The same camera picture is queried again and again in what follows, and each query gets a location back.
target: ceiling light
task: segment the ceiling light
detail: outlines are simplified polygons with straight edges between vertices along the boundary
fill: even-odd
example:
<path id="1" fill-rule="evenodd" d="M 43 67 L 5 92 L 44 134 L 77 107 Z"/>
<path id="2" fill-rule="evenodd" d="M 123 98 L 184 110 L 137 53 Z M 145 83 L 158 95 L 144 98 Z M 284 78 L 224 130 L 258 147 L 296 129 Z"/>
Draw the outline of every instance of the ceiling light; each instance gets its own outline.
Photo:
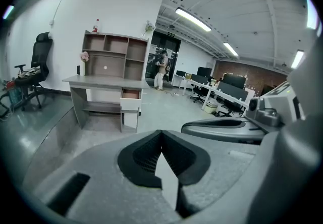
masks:
<path id="1" fill-rule="evenodd" d="M 319 37 L 319 36 L 321 36 L 321 33 L 322 33 L 322 22 L 320 21 L 318 24 L 318 29 L 317 29 L 316 35 Z"/>
<path id="2" fill-rule="evenodd" d="M 231 53 L 233 53 L 234 56 L 238 57 L 239 55 L 234 51 L 234 49 L 229 45 L 229 43 L 223 43 L 229 49 Z"/>
<path id="3" fill-rule="evenodd" d="M 12 5 L 9 5 L 8 8 L 6 9 L 4 15 L 2 16 L 2 18 L 5 20 L 13 9 L 14 9 L 14 7 Z"/>
<path id="4" fill-rule="evenodd" d="M 303 51 L 300 51 L 300 50 L 297 51 L 294 62 L 291 66 L 293 69 L 295 69 L 299 65 L 303 55 L 304 55 Z"/>
<path id="5" fill-rule="evenodd" d="M 205 31 L 211 31 L 211 28 L 201 22 L 197 17 L 193 16 L 192 14 L 182 10 L 181 8 L 177 8 L 175 11 L 177 14 L 183 16 L 184 18 L 190 20 L 191 22 L 195 23 L 197 26 L 201 27 Z"/>
<path id="6" fill-rule="evenodd" d="M 316 29 L 317 20 L 318 20 L 317 11 L 316 11 L 315 6 L 311 0 L 306 0 L 306 1 L 307 1 L 307 24 L 306 24 L 306 26 L 311 29 Z"/>

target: shelf compartment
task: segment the shelf compartment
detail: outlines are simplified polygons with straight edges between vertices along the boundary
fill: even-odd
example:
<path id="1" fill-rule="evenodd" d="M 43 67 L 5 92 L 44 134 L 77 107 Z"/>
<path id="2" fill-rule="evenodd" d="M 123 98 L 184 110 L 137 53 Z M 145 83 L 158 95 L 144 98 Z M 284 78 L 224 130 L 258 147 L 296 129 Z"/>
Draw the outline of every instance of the shelf compartment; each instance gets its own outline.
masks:
<path id="1" fill-rule="evenodd" d="M 136 62 L 141 62 L 141 63 L 143 63 L 143 61 L 141 61 L 141 60 L 135 60 L 135 59 L 130 59 L 130 58 L 126 58 L 126 60 L 136 61 Z"/>
<path id="2" fill-rule="evenodd" d="M 143 62 L 126 60 L 124 78 L 130 80 L 141 80 L 142 69 Z"/>
<path id="3" fill-rule="evenodd" d="M 83 41 L 83 49 L 103 50 L 105 35 L 85 34 Z"/>
<path id="4" fill-rule="evenodd" d="M 87 51 L 90 55 L 90 59 L 92 55 L 102 56 L 102 57 L 116 57 L 116 58 L 125 58 L 126 55 L 124 53 L 118 52 L 111 52 L 111 51 L 99 51 L 99 50 L 90 50 L 90 49 L 83 49 L 83 51 Z"/>
<path id="5" fill-rule="evenodd" d="M 126 54 L 127 47 L 128 47 L 128 40 L 129 40 L 128 37 L 107 35 L 105 36 L 103 50 Z"/>
<path id="6" fill-rule="evenodd" d="M 124 73 L 125 59 L 118 57 L 90 55 L 90 60 L 85 65 L 86 75 L 107 75 L 122 78 Z"/>
<path id="7" fill-rule="evenodd" d="M 146 41 L 129 38 L 127 58 L 141 62 L 145 61 L 146 48 Z"/>
<path id="8" fill-rule="evenodd" d="M 100 113 L 120 114 L 121 107 L 119 104 L 88 101 L 85 103 L 83 110 L 100 112 Z"/>

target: glass door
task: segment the glass door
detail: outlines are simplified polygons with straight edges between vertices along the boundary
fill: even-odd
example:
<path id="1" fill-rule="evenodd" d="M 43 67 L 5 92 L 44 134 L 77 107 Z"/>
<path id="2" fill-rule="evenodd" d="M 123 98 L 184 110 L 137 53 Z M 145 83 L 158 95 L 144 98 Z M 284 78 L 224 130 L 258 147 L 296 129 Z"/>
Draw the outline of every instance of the glass door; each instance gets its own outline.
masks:
<path id="1" fill-rule="evenodd" d="M 158 72 L 158 66 L 156 65 L 156 62 L 162 61 L 161 52 L 163 50 L 166 50 L 170 70 L 168 73 L 165 74 L 164 79 L 166 79 L 168 82 L 171 82 L 174 74 L 177 53 L 180 47 L 180 43 L 181 41 L 176 38 L 154 31 L 149 49 L 145 77 L 150 79 L 155 78 L 155 75 Z"/>

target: white drawer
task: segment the white drawer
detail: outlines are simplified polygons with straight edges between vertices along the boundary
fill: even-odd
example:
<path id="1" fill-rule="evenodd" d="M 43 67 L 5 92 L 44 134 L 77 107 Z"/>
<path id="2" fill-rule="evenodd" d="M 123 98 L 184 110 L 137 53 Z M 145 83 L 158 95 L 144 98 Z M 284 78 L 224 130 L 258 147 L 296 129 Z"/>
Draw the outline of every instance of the white drawer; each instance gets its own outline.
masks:
<path id="1" fill-rule="evenodd" d="M 124 89 L 120 97 L 121 110 L 138 111 L 141 106 L 139 90 Z"/>

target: white wall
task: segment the white wall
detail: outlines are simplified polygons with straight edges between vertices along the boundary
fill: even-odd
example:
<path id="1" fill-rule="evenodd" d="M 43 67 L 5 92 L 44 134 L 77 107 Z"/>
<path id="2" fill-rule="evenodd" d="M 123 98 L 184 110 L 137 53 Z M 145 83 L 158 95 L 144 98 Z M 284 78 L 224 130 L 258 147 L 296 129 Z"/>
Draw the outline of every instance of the white wall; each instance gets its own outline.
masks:
<path id="1" fill-rule="evenodd" d="M 212 76 L 216 60 L 198 47 L 182 41 L 178 51 L 174 73 L 176 71 L 183 71 L 196 74 L 199 67 L 208 67 L 207 63 L 212 64 Z M 173 86 L 179 86 L 179 83 L 174 81 Z"/>
<path id="2" fill-rule="evenodd" d="M 69 90 L 62 79 L 76 74 L 85 30 L 92 30 L 99 19 L 99 32 L 141 37 L 146 21 L 155 24 L 162 0 L 62 0 L 53 28 L 49 26 L 60 0 L 32 0 L 11 26 L 7 46 L 10 75 L 16 76 L 15 65 L 29 66 L 32 48 L 39 33 L 50 31 L 52 51 L 47 65 L 50 74 L 42 85 Z"/>

